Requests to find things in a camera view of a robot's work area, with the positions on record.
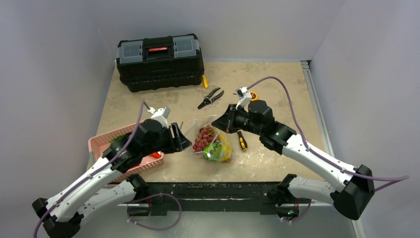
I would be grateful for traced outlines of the pink toy grape bunch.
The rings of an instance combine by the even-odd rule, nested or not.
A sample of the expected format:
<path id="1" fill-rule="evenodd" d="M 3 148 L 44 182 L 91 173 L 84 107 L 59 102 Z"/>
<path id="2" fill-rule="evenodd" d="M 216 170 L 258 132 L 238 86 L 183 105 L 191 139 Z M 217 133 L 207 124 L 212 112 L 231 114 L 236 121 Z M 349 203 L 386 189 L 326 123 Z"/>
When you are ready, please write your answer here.
<path id="1" fill-rule="evenodd" d="M 216 131 L 210 125 L 199 129 L 198 135 L 194 140 L 193 151 L 202 152 L 209 144 L 216 139 Z"/>

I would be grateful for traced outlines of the clear zip top bag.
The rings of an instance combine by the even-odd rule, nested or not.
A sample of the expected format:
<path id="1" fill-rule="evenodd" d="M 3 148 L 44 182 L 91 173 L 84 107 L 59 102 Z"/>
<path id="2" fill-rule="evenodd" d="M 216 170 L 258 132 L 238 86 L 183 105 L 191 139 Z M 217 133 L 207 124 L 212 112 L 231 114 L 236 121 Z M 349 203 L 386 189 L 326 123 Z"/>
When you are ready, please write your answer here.
<path id="1" fill-rule="evenodd" d="M 187 152 L 211 163 L 229 163 L 234 158 L 234 151 L 224 132 L 212 126 L 211 123 L 217 118 L 217 115 L 210 115 L 193 119 L 185 133 L 192 142 Z"/>

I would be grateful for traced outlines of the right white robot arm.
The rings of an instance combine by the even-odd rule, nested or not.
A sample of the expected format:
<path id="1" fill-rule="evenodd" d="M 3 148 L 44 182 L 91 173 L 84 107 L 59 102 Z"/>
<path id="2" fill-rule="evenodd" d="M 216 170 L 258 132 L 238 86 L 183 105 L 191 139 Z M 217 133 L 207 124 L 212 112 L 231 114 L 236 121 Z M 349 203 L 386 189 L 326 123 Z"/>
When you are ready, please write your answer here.
<path id="1" fill-rule="evenodd" d="M 279 198 L 285 202 L 293 198 L 312 199 L 331 204 L 346 218 L 358 220 L 375 194 L 369 167 L 356 168 L 312 147 L 294 129 L 276 121 L 271 107 L 263 100 L 250 102 L 247 109 L 230 104 L 211 124 L 229 134 L 239 130 L 256 134 L 267 149 L 299 162 L 324 179 L 293 176 L 278 188 Z"/>

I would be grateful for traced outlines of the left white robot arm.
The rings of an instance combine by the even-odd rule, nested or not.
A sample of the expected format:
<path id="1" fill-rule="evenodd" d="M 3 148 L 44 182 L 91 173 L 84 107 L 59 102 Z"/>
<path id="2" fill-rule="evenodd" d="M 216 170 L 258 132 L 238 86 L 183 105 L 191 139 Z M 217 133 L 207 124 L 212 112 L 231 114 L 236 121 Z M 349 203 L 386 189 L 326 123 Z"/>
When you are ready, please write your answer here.
<path id="1" fill-rule="evenodd" d="M 131 175 L 113 190 L 99 193 L 143 158 L 155 153 L 172 154 L 191 146 L 177 123 L 162 125 L 155 119 L 137 122 L 133 130 L 113 141 L 103 155 L 76 181 L 50 198 L 38 198 L 32 207 L 39 217 L 33 232 L 43 227 L 51 238 L 71 238 L 101 211 L 121 203 L 141 203 L 155 197 L 139 175 Z"/>

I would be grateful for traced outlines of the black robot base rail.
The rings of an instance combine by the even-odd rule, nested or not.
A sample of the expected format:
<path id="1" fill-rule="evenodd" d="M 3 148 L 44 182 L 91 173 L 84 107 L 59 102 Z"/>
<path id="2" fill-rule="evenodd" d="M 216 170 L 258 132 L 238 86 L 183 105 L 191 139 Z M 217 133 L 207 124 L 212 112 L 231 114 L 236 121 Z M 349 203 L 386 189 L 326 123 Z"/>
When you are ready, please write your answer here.
<path id="1" fill-rule="evenodd" d="M 127 208 L 131 216 L 165 216 L 172 211 L 258 212 L 295 218 L 309 199 L 295 198 L 280 182 L 151 182 L 146 201 Z"/>

